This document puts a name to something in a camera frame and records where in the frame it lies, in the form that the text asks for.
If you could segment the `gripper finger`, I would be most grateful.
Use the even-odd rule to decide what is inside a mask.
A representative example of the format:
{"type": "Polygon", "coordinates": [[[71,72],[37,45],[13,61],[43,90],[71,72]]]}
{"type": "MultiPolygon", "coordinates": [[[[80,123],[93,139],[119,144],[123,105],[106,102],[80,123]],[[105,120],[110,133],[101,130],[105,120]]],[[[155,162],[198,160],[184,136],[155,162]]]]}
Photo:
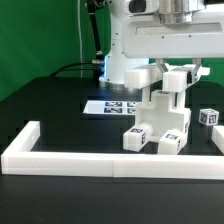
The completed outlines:
{"type": "Polygon", "coordinates": [[[161,73],[165,73],[165,72],[168,71],[168,68],[167,68],[163,58],[157,58],[156,59],[156,65],[157,65],[157,67],[158,67],[158,69],[160,70],[161,73]]]}
{"type": "Polygon", "coordinates": [[[187,73],[187,83],[188,84],[194,84],[199,80],[197,73],[198,73],[201,65],[202,65],[201,58],[193,59],[193,68],[191,70],[189,70],[187,73]]]}

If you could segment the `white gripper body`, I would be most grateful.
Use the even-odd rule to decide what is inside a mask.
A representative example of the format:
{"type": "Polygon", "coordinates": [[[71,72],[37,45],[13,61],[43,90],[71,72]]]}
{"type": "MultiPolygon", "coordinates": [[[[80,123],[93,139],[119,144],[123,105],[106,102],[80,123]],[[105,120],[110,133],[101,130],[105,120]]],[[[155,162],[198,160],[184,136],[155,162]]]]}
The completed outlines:
{"type": "Polygon", "coordinates": [[[224,57],[224,3],[124,0],[122,49],[129,58],[224,57]]]}

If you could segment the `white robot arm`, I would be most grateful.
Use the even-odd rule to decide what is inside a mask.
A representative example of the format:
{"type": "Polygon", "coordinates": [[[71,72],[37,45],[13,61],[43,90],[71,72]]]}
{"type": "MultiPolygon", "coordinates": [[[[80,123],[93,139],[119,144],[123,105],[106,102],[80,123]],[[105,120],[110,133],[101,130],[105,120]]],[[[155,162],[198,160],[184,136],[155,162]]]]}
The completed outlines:
{"type": "Polygon", "coordinates": [[[96,52],[103,55],[96,12],[107,7],[111,50],[104,80],[124,83],[124,71],[155,59],[162,72],[167,59],[192,60],[194,82],[204,58],[224,57],[224,0],[87,0],[96,52]]]}

